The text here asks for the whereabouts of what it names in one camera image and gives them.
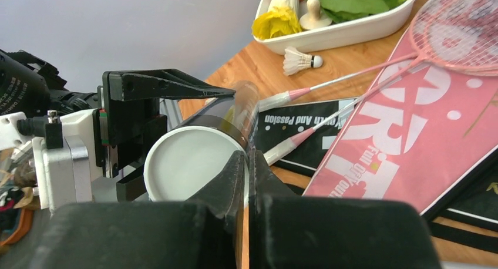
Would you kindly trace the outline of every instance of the white shuttlecock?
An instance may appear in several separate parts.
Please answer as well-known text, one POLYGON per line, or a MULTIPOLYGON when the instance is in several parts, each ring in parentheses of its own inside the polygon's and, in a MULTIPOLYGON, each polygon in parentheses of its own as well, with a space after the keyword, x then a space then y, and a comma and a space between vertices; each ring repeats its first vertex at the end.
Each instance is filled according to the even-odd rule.
POLYGON ((295 47, 285 49, 284 74, 293 75, 306 68, 319 68, 324 63, 321 56, 301 53, 295 47))

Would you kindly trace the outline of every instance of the white bowl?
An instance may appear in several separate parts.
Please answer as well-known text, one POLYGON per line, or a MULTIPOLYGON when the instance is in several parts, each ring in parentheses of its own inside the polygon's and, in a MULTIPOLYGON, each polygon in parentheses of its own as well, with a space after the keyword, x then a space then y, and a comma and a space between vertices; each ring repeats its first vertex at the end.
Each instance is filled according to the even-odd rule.
MULTIPOLYGON (((261 0, 256 18, 268 11, 270 1, 261 0)), ((288 46, 306 53, 362 43, 389 36, 399 30, 412 12, 414 2, 407 0, 388 12, 324 28, 265 40, 253 37, 279 55, 283 55, 288 46)))

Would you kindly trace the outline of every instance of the badminton racket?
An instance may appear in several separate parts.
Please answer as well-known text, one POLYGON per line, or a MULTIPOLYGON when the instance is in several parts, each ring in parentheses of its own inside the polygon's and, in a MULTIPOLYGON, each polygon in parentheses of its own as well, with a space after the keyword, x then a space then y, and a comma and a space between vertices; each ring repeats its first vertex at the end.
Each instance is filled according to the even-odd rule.
POLYGON ((321 89, 323 87, 354 78, 354 77, 362 75, 364 73, 367 73, 367 72, 370 72, 370 71, 373 71, 376 69, 381 69, 381 68, 384 68, 386 66, 393 65, 393 64, 396 64, 398 62, 402 62, 403 60, 412 59, 415 57, 417 57, 417 54, 412 53, 410 55, 406 55, 406 56, 403 56, 401 58, 393 59, 393 60, 390 60, 389 62, 381 63, 380 65, 372 66, 372 67, 364 69, 362 71, 351 73, 351 74, 342 76, 340 78, 330 80, 330 81, 324 82, 322 84, 318 84, 318 85, 313 86, 313 87, 302 88, 302 89, 297 89, 297 90, 290 90, 290 91, 275 94, 271 97, 267 97, 266 99, 260 100, 260 112, 264 112, 266 110, 273 109, 275 107, 283 106, 283 105, 290 103, 293 100, 296 100, 296 99, 298 99, 298 98, 300 98, 300 97, 302 97, 302 96, 306 95, 307 93, 312 92, 314 90, 318 90, 318 89, 321 89))
POLYGON ((416 58, 324 121, 267 151, 268 164, 282 159, 323 125, 423 62, 460 72, 498 75, 498 51, 494 42, 498 35, 497 9, 498 0, 430 0, 416 14, 408 29, 416 58))

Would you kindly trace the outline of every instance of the racket bag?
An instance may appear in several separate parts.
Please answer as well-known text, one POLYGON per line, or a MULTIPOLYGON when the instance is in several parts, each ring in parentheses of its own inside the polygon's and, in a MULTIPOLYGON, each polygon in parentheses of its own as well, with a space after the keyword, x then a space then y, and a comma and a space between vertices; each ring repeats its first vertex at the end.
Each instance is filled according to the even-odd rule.
MULTIPOLYGON (((263 153, 281 141, 313 127, 334 112, 351 103, 354 99, 327 100, 277 107, 260 112, 256 148, 263 153)), ((335 140, 349 114, 331 121, 318 129, 293 152, 274 165, 298 174, 311 177, 327 150, 335 140)))
MULTIPOLYGON (((478 179, 440 213, 441 217, 498 233, 498 160, 495 154, 490 156, 489 166, 480 164, 472 171, 478 179)), ((435 222, 429 227, 434 237, 498 253, 498 237, 435 222)))
MULTIPOLYGON (((389 60, 411 53, 405 33, 389 60)), ((356 105, 303 195, 403 201, 432 221, 496 161, 496 127, 498 78, 423 63, 356 105)))

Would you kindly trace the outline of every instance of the white lid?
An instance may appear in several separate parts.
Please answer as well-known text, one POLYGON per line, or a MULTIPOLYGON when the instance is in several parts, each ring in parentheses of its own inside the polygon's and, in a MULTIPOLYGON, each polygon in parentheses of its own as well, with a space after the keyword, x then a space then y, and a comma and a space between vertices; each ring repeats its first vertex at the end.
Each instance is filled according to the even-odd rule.
POLYGON ((244 149, 214 128, 185 126, 163 135, 150 149, 144 182, 152 201, 183 201, 191 197, 244 149))

